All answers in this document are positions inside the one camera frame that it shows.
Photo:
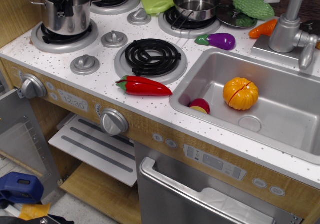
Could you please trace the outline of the black gripper finger outside pot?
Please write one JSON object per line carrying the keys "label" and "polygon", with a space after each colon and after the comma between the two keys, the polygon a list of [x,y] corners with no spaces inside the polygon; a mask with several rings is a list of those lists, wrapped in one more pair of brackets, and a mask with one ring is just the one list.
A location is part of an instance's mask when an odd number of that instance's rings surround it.
{"label": "black gripper finger outside pot", "polygon": [[58,18],[68,18],[74,16],[73,0],[57,0],[56,8]]}

